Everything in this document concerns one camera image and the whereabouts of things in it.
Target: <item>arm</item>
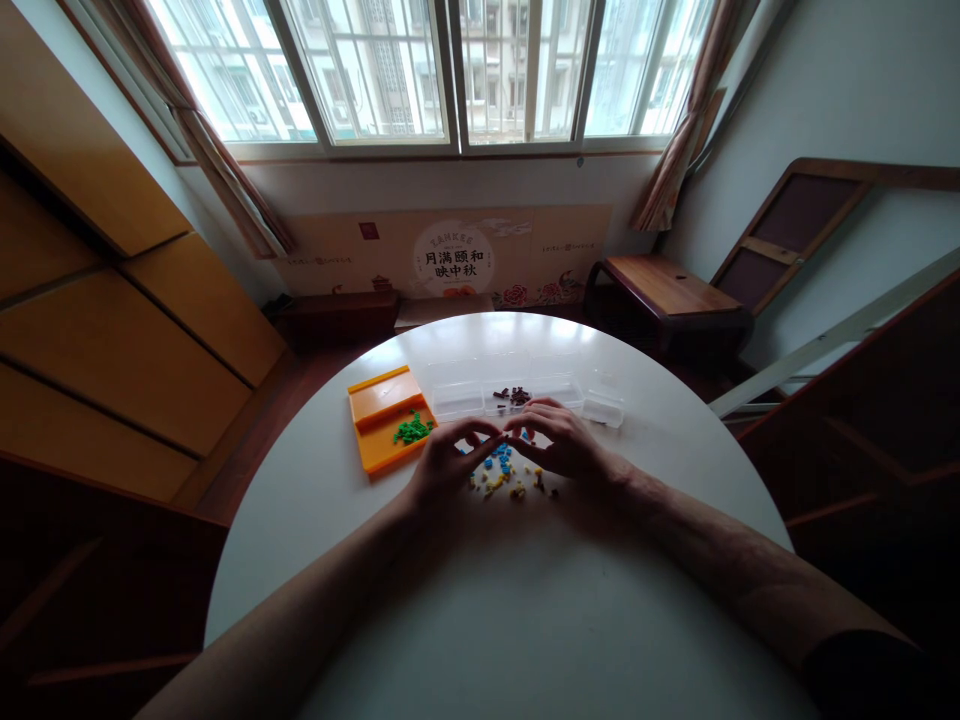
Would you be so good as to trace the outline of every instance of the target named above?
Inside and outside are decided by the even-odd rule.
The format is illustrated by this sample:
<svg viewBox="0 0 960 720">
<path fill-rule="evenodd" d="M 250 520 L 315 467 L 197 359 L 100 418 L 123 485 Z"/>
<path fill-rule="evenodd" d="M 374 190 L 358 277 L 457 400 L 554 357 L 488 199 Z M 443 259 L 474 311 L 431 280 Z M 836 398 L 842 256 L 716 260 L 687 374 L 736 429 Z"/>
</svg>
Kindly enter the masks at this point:
<svg viewBox="0 0 960 720">
<path fill-rule="evenodd" d="M 552 441 L 531 446 L 526 428 Z M 687 572 L 796 669 L 823 640 L 844 630 L 896 628 L 822 572 L 719 510 L 675 490 L 604 450 L 583 422 L 550 399 L 527 404 L 504 428 L 507 442 L 548 470 L 601 482 Z"/>
<path fill-rule="evenodd" d="M 481 442 L 477 432 L 490 437 Z M 474 450 L 461 454 L 455 446 L 460 439 Z M 407 538 L 502 441 L 500 430 L 484 420 L 434 430 L 413 478 L 394 500 L 224 633 L 137 717 L 289 714 Z"/>
</svg>

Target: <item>clear plastic box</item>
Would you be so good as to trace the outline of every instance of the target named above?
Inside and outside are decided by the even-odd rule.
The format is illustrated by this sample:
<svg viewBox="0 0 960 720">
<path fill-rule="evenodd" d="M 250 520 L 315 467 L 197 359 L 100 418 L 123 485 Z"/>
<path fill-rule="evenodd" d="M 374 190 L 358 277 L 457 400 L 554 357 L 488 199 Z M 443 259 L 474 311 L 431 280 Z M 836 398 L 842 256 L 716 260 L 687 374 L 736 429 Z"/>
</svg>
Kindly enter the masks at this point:
<svg viewBox="0 0 960 720">
<path fill-rule="evenodd" d="M 504 388 L 509 393 L 515 387 L 533 393 L 527 388 L 527 378 L 530 374 L 530 354 L 526 350 L 517 352 L 483 355 L 479 358 L 483 372 L 481 392 L 483 406 L 487 415 L 511 415 L 523 409 L 522 405 L 514 405 L 510 398 L 494 397 L 493 393 L 501 392 Z"/>
<path fill-rule="evenodd" d="M 477 358 L 427 365 L 430 409 L 438 423 L 483 415 L 480 367 Z"/>
<path fill-rule="evenodd" d="M 590 373 L 580 416 L 612 428 L 623 424 L 623 397 L 620 395 L 620 381 L 616 375 L 603 370 Z"/>
<path fill-rule="evenodd" d="M 537 356 L 530 363 L 536 377 L 524 389 L 534 397 L 551 397 L 571 410 L 582 407 L 584 397 L 576 376 L 579 364 L 580 353 Z"/>
</svg>

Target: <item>table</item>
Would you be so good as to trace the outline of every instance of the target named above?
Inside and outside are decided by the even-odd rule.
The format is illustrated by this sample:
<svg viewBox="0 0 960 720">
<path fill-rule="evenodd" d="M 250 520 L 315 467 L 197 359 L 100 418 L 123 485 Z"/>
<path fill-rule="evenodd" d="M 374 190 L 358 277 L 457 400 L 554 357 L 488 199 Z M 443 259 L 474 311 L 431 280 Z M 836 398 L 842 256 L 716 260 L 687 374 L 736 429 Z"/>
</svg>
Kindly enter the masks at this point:
<svg viewBox="0 0 960 720">
<path fill-rule="evenodd" d="M 733 359 L 753 333 L 753 315 L 740 302 L 663 255 L 623 255 L 594 263 L 584 299 L 591 319 L 602 322 L 595 317 L 602 313 L 594 301 L 601 272 L 630 296 L 641 314 L 638 329 L 663 356 Z"/>
<path fill-rule="evenodd" d="M 406 484 L 414 463 L 371 485 L 346 389 L 409 364 L 526 348 L 579 350 L 620 377 L 627 416 L 606 446 L 790 547 L 760 477 L 685 385 L 592 328 L 528 313 L 431 323 L 348 365 L 270 450 L 240 506 L 207 618 L 213 642 Z M 523 461 L 514 463 L 523 467 Z M 816 717 L 792 675 L 610 508 L 544 473 L 557 502 L 464 492 L 414 538 L 318 679 L 301 717 Z"/>
</svg>

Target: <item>finger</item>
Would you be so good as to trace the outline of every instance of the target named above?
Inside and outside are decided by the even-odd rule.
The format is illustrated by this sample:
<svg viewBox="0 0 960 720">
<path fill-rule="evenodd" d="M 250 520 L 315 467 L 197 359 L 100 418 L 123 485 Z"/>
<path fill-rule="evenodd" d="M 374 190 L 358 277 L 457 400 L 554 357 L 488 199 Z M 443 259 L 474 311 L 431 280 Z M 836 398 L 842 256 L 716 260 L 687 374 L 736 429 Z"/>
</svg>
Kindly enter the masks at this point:
<svg viewBox="0 0 960 720">
<path fill-rule="evenodd" d="M 450 427 L 450 433 L 456 439 L 465 438 L 468 433 L 482 433 L 489 437 L 499 436 L 500 428 L 489 420 L 483 418 L 464 418 L 453 423 Z"/>
<path fill-rule="evenodd" d="M 503 438 L 500 434 L 491 435 L 478 447 L 475 447 L 473 450 L 464 455 L 466 462 L 470 467 L 475 467 L 483 462 L 483 459 L 496 450 L 497 446 L 503 442 Z"/>
<path fill-rule="evenodd" d="M 527 400 L 525 407 L 530 407 L 531 405 L 549 405 L 550 407 L 563 409 L 563 405 L 553 398 L 533 398 L 533 400 Z"/>
<path fill-rule="evenodd" d="M 526 440 L 520 440 L 519 438 L 508 437 L 507 445 L 512 448 L 515 448 L 517 452 L 523 455 L 528 460 L 533 460 L 537 465 L 543 465 L 546 456 L 546 448 L 538 448 L 534 445 L 531 445 Z"/>
<path fill-rule="evenodd" d="M 561 412 L 557 408 L 548 407 L 546 405 L 530 405 L 528 407 L 525 407 L 523 409 L 523 412 L 520 413 L 520 417 L 524 417 L 525 415 L 529 415 L 529 414 L 542 415 L 545 418 L 548 418 L 550 420 L 554 420 L 557 422 L 562 421 L 563 418 L 565 417 L 565 412 Z M 528 432 L 529 437 L 525 439 L 528 441 L 536 441 L 537 439 L 536 431 L 530 430 L 529 428 L 528 430 L 529 430 Z M 521 436 L 520 428 L 519 427 L 514 428 L 513 437 L 516 438 L 520 436 Z"/>
<path fill-rule="evenodd" d="M 553 419 L 548 418 L 546 415 L 541 415 L 539 413 L 533 412 L 522 412 L 519 415 L 514 415 L 512 418 L 507 420 L 504 424 L 503 429 L 513 430 L 515 428 L 526 428 L 527 430 L 534 430 L 537 432 L 542 432 L 549 439 L 553 439 L 557 436 L 560 431 L 560 423 Z"/>
</svg>

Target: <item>brown curtain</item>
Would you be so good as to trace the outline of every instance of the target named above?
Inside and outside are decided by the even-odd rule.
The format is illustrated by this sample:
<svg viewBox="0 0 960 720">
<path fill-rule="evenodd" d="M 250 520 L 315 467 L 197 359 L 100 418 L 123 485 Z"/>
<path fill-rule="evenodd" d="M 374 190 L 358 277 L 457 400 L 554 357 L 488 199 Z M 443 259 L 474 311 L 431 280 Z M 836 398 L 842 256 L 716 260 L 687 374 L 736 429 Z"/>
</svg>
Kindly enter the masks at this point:
<svg viewBox="0 0 960 720">
<path fill-rule="evenodd" d="M 686 114 L 637 201 L 630 222 L 634 230 L 659 232 L 670 229 L 680 186 L 700 137 L 704 113 L 756 7 L 756 0 L 717 0 L 703 49 L 693 70 Z"/>
<path fill-rule="evenodd" d="M 200 112 L 145 0 L 95 0 L 130 57 L 170 109 L 190 151 L 243 233 L 254 257 L 285 257 L 296 246 Z"/>
</svg>

